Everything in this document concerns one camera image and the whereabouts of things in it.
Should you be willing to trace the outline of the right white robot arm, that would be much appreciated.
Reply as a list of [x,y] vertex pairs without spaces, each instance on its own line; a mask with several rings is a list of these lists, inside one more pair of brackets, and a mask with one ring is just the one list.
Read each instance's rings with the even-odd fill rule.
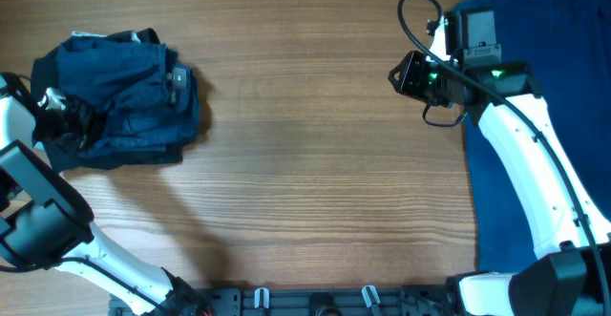
[[460,105],[495,150],[529,224],[536,260],[517,273],[450,278],[461,315],[606,315],[610,223],[566,156],[531,69],[504,63],[489,9],[440,12],[430,46],[390,71],[394,90],[427,108]]

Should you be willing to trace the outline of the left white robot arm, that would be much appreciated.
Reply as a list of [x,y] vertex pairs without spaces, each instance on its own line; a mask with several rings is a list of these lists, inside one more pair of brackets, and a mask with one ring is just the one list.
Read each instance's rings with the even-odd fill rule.
[[31,198],[1,220],[2,271],[71,273],[136,315],[212,314],[187,282],[109,238],[95,224],[90,205],[32,151],[37,107],[19,75],[1,75],[1,207],[7,209],[22,192]]

